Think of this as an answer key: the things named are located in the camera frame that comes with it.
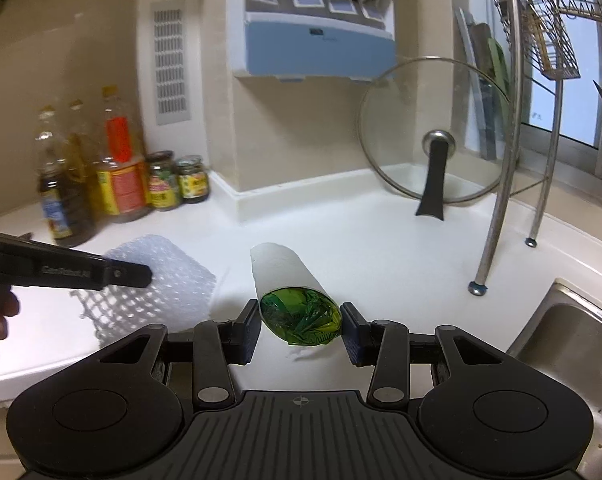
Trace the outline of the dark soy sauce bottle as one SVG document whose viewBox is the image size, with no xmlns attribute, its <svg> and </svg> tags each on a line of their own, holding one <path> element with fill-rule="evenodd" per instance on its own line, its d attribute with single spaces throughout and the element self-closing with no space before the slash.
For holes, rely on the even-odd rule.
<svg viewBox="0 0 602 480">
<path fill-rule="evenodd" d="M 34 146 L 44 218 L 58 246 L 76 247 L 96 233 L 88 176 L 59 129 L 54 107 L 44 106 L 38 119 Z"/>
</svg>

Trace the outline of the silver wall vent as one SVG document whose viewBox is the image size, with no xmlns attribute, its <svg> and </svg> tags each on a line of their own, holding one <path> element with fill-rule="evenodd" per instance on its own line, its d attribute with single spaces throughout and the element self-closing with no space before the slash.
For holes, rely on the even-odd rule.
<svg viewBox="0 0 602 480">
<path fill-rule="evenodd" d="M 153 90 L 158 126 L 190 120 L 185 1 L 150 5 Z"/>
</svg>

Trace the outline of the glass pot lid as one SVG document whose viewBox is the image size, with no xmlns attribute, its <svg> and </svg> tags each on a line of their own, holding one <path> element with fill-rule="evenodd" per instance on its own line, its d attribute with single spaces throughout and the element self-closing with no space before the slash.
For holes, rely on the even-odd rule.
<svg viewBox="0 0 602 480">
<path fill-rule="evenodd" d="M 415 200 L 420 217 L 441 220 L 446 207 L 499 191 L 516 168 L 510 99 L 502 159 L 487 162 L 465 150 L 463 65 L 445 56 L 403 58 L 359 105 L 356 133 L 369 166 L 390 191 Z"/>
</svg>

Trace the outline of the blue white wall dispenser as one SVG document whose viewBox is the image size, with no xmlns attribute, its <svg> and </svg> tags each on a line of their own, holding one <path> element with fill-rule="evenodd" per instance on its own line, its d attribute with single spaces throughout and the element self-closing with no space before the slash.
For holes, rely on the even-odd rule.
<svg viewBox="0 0 602 480">
<path fill-rule="evenodd" d="M 394 0 L 226 0 L 237 77 L 374 80 L 397 59 Z"/>
</svg>

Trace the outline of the cutting boards by window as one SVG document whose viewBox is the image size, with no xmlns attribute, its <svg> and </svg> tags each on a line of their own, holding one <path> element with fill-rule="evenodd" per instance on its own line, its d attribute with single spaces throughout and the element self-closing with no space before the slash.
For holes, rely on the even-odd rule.
<svg viewBox="0 0 602 480">
<path fill-rule="evenodd" d="M 505 146 L 509 113 L 509 74 L 505 54 L 490 26 L 478 23 L 459 8 L 455 11 L 461 52 L 460 109 L 466 113 L 464 148 L 487 162 L 499 162 Z"/>
</svg>

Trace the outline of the checkered lid sauce jar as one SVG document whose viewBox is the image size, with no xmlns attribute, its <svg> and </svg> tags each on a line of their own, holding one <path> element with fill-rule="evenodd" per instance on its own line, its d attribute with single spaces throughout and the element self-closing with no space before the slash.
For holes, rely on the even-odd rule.
<svg viewBox="0 0 602 480">
<path fill-rule="evenodd" d="M 208 174 L 200 155 L 187 155 L 178 159 L 176 173 L 184 203 L 196 204 L 209 197 Z"/>
</svg>

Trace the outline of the white roll with green wrapper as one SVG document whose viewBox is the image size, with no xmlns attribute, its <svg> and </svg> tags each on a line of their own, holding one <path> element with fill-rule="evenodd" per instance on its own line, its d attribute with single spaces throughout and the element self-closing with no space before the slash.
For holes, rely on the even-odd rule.
<svg viewBox="0 0 602 480">
<path fill-rule="evenodd" d="M 250 258 L 262 321 L 277 337 L 292 346 L 321 346 L 340 335 L 339 307 L 292 249 L 262 243 Z"/>
</svg>

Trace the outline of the yellow bean sauce jar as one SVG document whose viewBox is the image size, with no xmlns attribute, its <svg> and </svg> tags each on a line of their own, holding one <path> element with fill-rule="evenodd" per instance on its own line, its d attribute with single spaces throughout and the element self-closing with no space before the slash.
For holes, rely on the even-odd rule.
<svg viewBox="0 0 602 480">
<path fill-rule="evenodd" d="M 182 204 L 179 182 L 175 174 L 173 151 L 151 153 L 146 158 L 148 188 L 153 208 L 171 210 Z"/>
</svg>

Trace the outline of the stainless steel sink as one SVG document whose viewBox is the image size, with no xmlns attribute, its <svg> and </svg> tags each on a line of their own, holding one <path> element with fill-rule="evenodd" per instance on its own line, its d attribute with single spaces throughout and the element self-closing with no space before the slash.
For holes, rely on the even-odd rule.
<svg viewBox="0 0 602 480">
<path fill-rule="evenodd" d="M 594 433 L 578 473 L 585 479 L 602 479 L 602 305 L 558 278 L 508 353 L 587 403 Z"/>
</svg>

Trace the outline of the red label oil bottle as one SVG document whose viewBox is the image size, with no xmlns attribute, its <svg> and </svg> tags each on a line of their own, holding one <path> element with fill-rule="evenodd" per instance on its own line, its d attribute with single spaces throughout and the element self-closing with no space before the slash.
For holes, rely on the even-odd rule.
<svg viewBox="0 0 602 480">
<path fill-rule="evenodd" d="M 142 132 L 132 107 L 121 99 L 115 84 L 105 86 L 102 97 L 104 143 L 97 165 L 100 193 L 112 222 L 131 222 L 151 209 Z"/>
</svg>

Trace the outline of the metal dish rack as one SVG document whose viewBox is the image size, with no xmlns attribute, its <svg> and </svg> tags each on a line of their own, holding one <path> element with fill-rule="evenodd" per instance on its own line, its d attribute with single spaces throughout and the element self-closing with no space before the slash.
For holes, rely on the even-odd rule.
<svg viewBox="0 0 602 480">
<path fill-rule="evenodd" d="M 537 245 L 549 194 L 565 178 L 602 198 L 602 0 L 487 0 L 513 55 L 521 90 L 514 145 L 537 172 L 538 196 L 525 244 Z"/>
</svg>

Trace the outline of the yellow oil bottle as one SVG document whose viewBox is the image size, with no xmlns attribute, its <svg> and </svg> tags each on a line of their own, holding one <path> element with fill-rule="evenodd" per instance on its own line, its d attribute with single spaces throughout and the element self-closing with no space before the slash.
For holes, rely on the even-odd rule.
<svg viewBox="0 0 602 480">
<path fill-rule="evenodd" d="M 100 163 L 100 142 L 97 129 L 85 113 L 84 103 L 75 99 L 69 105 L 67 145 L 76 166 L 77 177 L 88 187 L 88 201 L 97 224 L 105 218 L 104 202 L 98 182 L 97 167 Z"/>
</svg>

